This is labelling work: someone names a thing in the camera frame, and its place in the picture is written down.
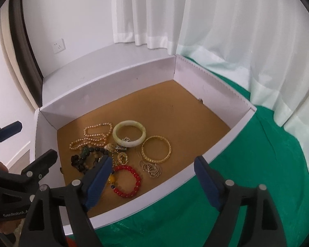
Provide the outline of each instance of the red bead bracelet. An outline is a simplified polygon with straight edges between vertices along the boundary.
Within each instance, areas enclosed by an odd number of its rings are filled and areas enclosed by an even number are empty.
[[[127,170],[127,171],[130,171],[133,174],[133,176],[136,179],[136,184],[135,184],[134,190],[130,193],[127,193],[127,194],[122,192],[121,190],[119,190],[118,188],[115,187],[115,185],[114,185],[115,178],[114,177],[111,178],[113,181],[110,181],[110,177],[109,177],[111,188],[113,189],[113,191],[115,193],[117,193],[119,196],[121,196],[123,198],[132,198],[136,195],[136,193],[140,189],[141,178],[140,178],[139,174],[132,168],[132,166],[128,166],[128,165],[118,165],[118,166],[116,166],[114,168],[113,172],[111,173],[111,175],[114,174],[115,171],[120,171],[120,170]]]

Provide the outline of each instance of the dark bead bracelet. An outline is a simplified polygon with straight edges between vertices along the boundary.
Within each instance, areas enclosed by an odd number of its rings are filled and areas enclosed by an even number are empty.
[[[73,155],[71,156],[71,165],[76,168],[79,172],[82,172],[83,174],[86,174],[86,172],[89,170],[88,165],[86,164],[87,157],[90,155],[90,153],[95,152],[102,153],[103,155],[108,155],[109,152],[102,148],[102,147],[88,147],[84,146],[81,150],[80,155]],[[96,166],[96,164],[99,162],[100,158],[96,158],[93,165]]]

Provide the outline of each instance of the jade bangle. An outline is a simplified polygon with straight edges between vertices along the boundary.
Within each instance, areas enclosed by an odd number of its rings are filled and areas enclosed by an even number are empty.
[[[134,126],[134,127],[138,128],[138,129],[140,129],[141,132],[142,132],[142,136],[138,140],[130,141],[130,142],[127,142],[127,141],[124,141],[124,140],[120,139],[117,136],[117,132],[119,131],[120,128],[122,128],[124,126]],[[139,122],[128,120],[128,121],[122,121],[122,122],[118,123],[113,128],[112,136],[113,136],[113,139],[119,145],[121,145],[123,147],[136,147],[136,146],[142,144],[142,142],[145,140],[145,138],[147,137],[147,131],[145,130],[145,127],[142,124],[140,124]]]

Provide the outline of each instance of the white wall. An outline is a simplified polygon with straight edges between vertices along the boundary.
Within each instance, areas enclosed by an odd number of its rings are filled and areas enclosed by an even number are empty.
[[[23,124],[19,134],[0,143],[0,161],[9,166],[14,156],[23,155],[28,150],[27,144],[33,132],[34,110],[24,100],[15,84],[8,68],[10,63],[6,62],[2,51],[2,45],[0,37],[0,127],[17,120]]]
[[[26,30],[43,76],[113,44],[111,0],[23,0]],[[66,50],[54,54],[63,38]]]

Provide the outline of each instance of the human hand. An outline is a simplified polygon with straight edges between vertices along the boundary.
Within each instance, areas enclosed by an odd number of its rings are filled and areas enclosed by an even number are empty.
[[[2,162],[0,162],[0,171],[8,172],[8,168],[4,166]],[[15,231],[15,229],[20,225],[21,219],[7,221],[7,222],[0,222],[0,233],[3,234],[11,234]]]

